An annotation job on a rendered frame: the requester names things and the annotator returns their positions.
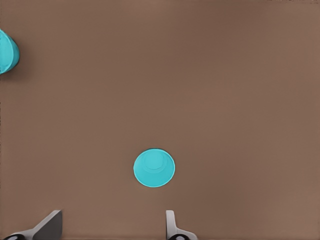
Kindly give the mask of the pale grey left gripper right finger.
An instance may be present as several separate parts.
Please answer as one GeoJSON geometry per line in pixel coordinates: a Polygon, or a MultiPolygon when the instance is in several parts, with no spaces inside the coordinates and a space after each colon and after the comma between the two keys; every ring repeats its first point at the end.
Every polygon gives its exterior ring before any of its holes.
{"type": "Polygon", "coordinates": [[[198,237],[190,231],[180,229],[176,225],[173,210],[166,210],[166,240],[198,240],[198,237]]]}

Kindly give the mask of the blue bowl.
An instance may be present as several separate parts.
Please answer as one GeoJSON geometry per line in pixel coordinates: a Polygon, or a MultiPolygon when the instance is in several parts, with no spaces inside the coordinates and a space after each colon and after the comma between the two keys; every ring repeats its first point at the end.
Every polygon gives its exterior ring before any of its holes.
{"type": "Polygon", "coordinates": [[[15,41],[0,29],[0,75],[12,70],[20,60],[15,41]]]}
{"type": "Polygon", "coordinates": [[[159,188],[169,183],[176,172],[173,157],[160,148],[149,148],[141,152],[134,161],[133,174],[145,187],[159,188]]]}

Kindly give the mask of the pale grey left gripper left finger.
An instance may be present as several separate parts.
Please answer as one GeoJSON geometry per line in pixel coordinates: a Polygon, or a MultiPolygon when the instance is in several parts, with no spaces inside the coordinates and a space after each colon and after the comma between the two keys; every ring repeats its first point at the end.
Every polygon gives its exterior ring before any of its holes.
{"type": "Polygon", "coordinates": [[[61,240],[63,233],[63,212],[54,210],[35,227],[14,232],[3,240],[61,240]]]}

